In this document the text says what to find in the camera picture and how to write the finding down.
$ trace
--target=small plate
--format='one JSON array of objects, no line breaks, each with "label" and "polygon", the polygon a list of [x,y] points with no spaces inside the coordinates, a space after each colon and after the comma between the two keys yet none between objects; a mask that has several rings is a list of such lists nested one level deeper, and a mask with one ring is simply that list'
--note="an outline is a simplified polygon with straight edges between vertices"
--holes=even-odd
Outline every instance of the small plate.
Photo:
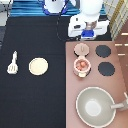
[{"label": "small plate", "polygon": [[44,58],[35,58],[29,63],[29,71],[33,75],[42,75],[48,69],[48,63]]}]

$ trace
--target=food item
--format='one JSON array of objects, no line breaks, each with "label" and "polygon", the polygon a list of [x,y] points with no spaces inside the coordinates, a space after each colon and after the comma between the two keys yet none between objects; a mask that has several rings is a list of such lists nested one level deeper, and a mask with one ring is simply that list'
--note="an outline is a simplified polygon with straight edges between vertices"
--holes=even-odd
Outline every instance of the food item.
[{"label": "food item", "polygon": [[82,68],[84,68],[86,66],[86,62],[85,61],[81,61],[80,65],[81,65]]},{"label": "food item", "polygon": [[77,68],[78,70],[80,70],[80,71],[82,70],[82,67],[81,67],[81,66],[77,66],[76,68]]}]

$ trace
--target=pot handle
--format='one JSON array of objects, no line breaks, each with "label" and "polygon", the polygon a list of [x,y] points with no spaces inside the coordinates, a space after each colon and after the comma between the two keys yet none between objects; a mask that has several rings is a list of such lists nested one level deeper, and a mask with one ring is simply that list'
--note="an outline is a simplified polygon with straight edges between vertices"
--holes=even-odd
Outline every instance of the pot handle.
[{"label": "pot handle", "polygon": [[86,73],[79,73],[79,77],[85,77]]}]

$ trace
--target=black tablecloth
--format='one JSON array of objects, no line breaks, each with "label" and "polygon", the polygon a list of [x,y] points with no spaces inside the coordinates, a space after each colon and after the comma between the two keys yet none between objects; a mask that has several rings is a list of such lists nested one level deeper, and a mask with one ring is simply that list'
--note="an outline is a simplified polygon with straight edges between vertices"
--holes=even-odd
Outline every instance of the black tablecloth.
[{"label": "black tablecloth", "polygon": [[[70,17],[62,17],[59,33],[67,38]],[[56,36],[57,17],[11,17],[0,56],[0,128],[66,128],[65,42]],[[111,40],[110,32],[96,40]],[[16,75],[7,73],[18,52]],[[29,72],[29,62],[49,63],[42,76]]]}]

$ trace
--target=stove burner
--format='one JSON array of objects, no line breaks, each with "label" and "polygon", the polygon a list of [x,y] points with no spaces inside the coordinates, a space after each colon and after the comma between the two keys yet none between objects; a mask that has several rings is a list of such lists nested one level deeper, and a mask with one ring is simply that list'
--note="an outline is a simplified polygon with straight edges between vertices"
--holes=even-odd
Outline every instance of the stove burner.
[{"label": "stove burner", "polygon": [[100,57],[108,57],[111,54],[111,49],[106,45],[99,45],[96,47],[96,54]]},{"label": "stove burner", "polygon": [[101,62],[98,70],[103,76],[112,76],[115,72],[114,66],[109,62]]}]

